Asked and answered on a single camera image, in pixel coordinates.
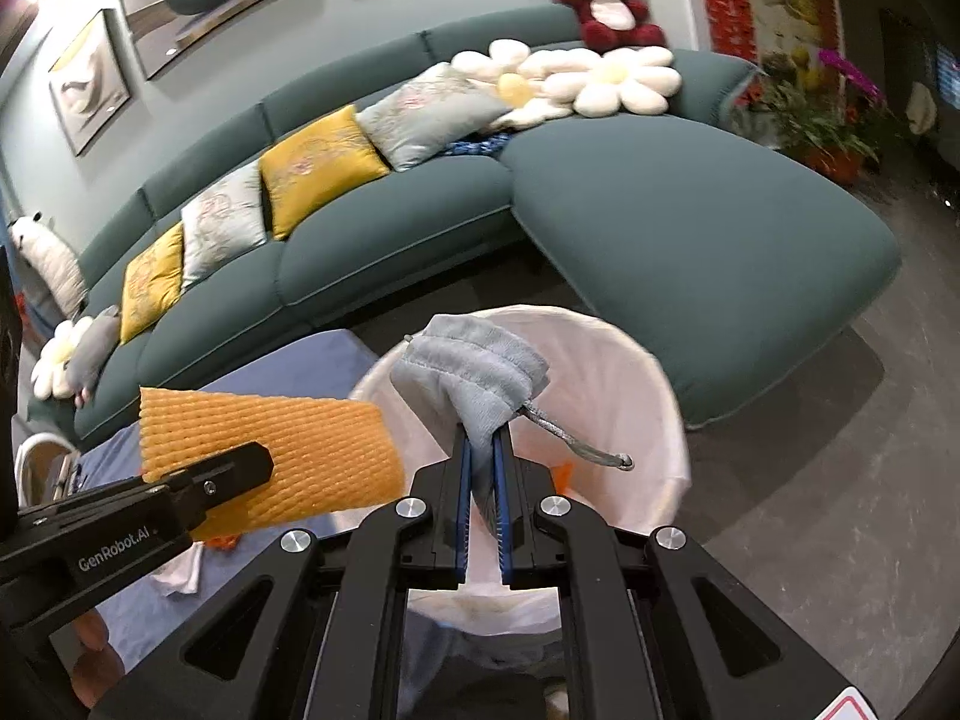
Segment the green sofa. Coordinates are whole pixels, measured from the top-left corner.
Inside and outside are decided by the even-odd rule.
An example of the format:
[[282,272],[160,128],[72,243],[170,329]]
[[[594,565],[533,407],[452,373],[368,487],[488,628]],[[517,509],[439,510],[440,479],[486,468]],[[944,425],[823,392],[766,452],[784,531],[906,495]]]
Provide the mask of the green sofa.
[[[149,178],[80,257],[88,312],[120,301],[128,262],[216,178],[347,104],[363,108],[460,50],[512,37],[577,42],[559,5],[493,13],[311,71]],[[196,388],[364,304],[523,237],[597,316],[659,358],[691,425],[723,418],[788,375],[891,281],[887,227],[829,181],[723,131],[755,72],[676,52],[670,114],[561,119],[499,159],[443,157],[391,173],[230,262],[151,331],[117,347],[93,402],[32,402],[82,447],[137,418],[138,388]]]

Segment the blue patterned cloth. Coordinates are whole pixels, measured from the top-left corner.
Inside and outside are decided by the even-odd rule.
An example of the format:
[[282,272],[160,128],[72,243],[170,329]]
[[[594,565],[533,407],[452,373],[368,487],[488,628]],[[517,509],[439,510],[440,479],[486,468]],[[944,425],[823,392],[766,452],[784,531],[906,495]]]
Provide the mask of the blue patterned cloth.
[[488,138],[472,141],[454,141],[442,153],[445,157],[483,156],[491,157],[503,151],[513,136],[509,132],[497,132]]

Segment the embroidered pillow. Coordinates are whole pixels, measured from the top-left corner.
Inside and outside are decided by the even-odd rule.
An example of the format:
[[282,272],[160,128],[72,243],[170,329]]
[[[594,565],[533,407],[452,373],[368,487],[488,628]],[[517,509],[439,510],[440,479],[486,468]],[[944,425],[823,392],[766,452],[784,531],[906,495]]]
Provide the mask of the embroidered pillow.
[[178,221],[127,264],[120,309],[120,343],[140,335],[179,300],[184,223]]
[[357,124],[395,170],[409,170],[511,110],[440,62],[357,114]]
[[237,167],[181,208],[185,293],[220,266],[267,241],[256,160]]
[[387,175],[347,105],[317,119],[263,154],[260,171],[270,193],[274,237],[280,240],[341,194]]

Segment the potted plant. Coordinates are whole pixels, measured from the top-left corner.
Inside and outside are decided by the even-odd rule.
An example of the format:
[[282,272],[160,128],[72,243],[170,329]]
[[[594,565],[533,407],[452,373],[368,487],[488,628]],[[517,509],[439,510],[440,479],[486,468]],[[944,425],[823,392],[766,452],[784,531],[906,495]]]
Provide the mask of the potted plant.
[[856,182],[865,159],[878,161],[878,129],[891,118],[877,84],[837,52],[822,50],[820,61],[848,83],[844,94],[811,89],[782,76],[762,79],[752,99],[767,111],[779,132],[779,147],[788,156],[843,186]]

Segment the light blue pillow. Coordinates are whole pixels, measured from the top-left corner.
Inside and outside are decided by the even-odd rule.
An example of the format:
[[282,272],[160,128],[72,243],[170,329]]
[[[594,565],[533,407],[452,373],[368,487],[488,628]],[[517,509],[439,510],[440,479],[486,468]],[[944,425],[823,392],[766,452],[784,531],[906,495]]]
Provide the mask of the light blue pillow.
[[440,62],[356,119],[394,170],[409,170],[511,110],[496,94]]
[[237,167],[181,208],[184,280],[181,295],[234,257],[267,241],[257,160]]

